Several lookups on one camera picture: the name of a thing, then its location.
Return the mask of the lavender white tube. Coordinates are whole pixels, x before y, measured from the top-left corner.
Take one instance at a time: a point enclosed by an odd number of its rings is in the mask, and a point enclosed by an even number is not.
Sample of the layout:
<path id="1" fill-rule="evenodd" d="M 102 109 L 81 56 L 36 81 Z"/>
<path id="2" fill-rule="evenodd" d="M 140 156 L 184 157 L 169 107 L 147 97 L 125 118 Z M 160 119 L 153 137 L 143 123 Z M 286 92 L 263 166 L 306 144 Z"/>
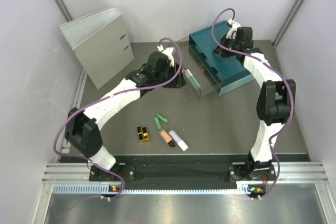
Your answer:
<path id="1" fill-rule="evenodd" d="M 185 152 L 188 150 L 188 145 L 174 130 L 170 130 L 168 133 L 182 151 Z"/>

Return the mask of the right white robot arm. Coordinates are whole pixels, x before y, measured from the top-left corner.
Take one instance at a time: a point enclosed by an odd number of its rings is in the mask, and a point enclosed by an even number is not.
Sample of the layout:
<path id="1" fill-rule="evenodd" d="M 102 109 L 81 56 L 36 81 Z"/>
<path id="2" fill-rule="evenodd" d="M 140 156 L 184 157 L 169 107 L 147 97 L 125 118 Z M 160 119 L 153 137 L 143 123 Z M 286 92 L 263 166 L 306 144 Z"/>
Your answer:
<path id="1" fill-rule="evenodd" d="M 256 105 L 259 129 L 245 162 L 246 176 L 256 180 L 270 172 L 277 136 L 293 117 L 296 83 L 286 80 L 263 52 L 254 47 L 251 27 L 243 27 L 233 20 L 227 25 L 229 31 L 217 42 L 213 53 L 223 58 L 235 57 L 260 87 Z"/>

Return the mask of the mint green white tube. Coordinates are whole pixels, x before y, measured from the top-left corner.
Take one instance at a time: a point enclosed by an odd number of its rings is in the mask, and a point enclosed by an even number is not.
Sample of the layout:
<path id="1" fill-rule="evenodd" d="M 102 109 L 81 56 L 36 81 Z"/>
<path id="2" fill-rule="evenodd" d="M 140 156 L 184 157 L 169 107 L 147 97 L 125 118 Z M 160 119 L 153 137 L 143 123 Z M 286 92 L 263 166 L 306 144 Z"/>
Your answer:
<path id="1" fill-rule="evenodd" d="M 184 69 L 183 75 L 188 83 L 193 87 L 194 90 L 200 90 L 201 86 L 199 82 L 196 80 L 195 76 L 190 72 L 189 69 Z"/>

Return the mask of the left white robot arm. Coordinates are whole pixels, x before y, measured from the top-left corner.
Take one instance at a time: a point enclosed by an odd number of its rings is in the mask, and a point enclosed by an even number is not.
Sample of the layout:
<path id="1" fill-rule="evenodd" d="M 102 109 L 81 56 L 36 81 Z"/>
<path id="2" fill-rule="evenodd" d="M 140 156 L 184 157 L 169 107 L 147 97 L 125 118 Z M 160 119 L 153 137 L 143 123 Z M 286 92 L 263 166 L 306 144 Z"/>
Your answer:
<path id="1" fill-rule="evenodd" d="M 65 139 L 85 158 L 101 167 L 107 180 L 119 174 L 115 157 L 103 146 L 100 134 L 104 125 L 125 106 L 158 88 L 181 88 L 185 85 L 181 66 L 174 60 L 174 48 L 164 49 L 149 55 L 140 69 L 133 70 L 96 104 L 80 110 L 73 108 L 68 114 Z"/>

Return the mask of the clear acrylic drawer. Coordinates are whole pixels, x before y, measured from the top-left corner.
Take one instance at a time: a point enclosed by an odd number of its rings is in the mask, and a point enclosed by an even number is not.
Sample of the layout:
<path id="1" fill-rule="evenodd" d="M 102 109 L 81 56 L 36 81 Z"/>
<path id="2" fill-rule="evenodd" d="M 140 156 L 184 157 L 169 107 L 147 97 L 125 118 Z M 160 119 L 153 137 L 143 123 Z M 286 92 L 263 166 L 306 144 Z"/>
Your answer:
<path id="1" fill-rule="evenodd" d="M 206 69 L 205 65 L 198 59 L 197 55 L 194 53 L 194 51 L 189 47 L 189 44 L 187 41 L 180 41 L 177 42 L 179 45 L 182 56 L 183 56 L 183 62 L 182 62 L 182 69 L 189 69 L 190 72 L 195 76 L 196 80 L 199 82 L 201 89 L 200 90 L 194 90 L 193 87 L 190 85 L 190 87 L 193 89 L 193 91 L 196 93 L 196 95 L 200 98 L 205 97 L 206 95 L 209 95 L 211 93 L 214 93 L 217 95 L 218 92 L 220 92 L 221 88 L 221 82 L 216 82 L 216 80 L 212 77 L 210 72 Z M 205 68 L 205 72 L 201 72 L 201 67 Z"/>

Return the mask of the peach bottle black cap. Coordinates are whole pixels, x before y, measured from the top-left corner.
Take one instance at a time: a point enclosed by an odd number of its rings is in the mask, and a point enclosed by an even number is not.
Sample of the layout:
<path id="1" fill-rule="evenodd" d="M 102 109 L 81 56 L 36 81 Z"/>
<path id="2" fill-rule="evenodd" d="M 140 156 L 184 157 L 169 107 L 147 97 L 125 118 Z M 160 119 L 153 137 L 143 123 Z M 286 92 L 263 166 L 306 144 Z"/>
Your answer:
<path id="1" fill-rule="evenodd" d="M 175 143 L 172 139 L 172 137 L 168 134 L 167 131 L 165 130 L 160 130 L 159 131 L 159 136 L 162 138 L 162 140 L 169 145 L 170 147 L 175 147 Z"/>

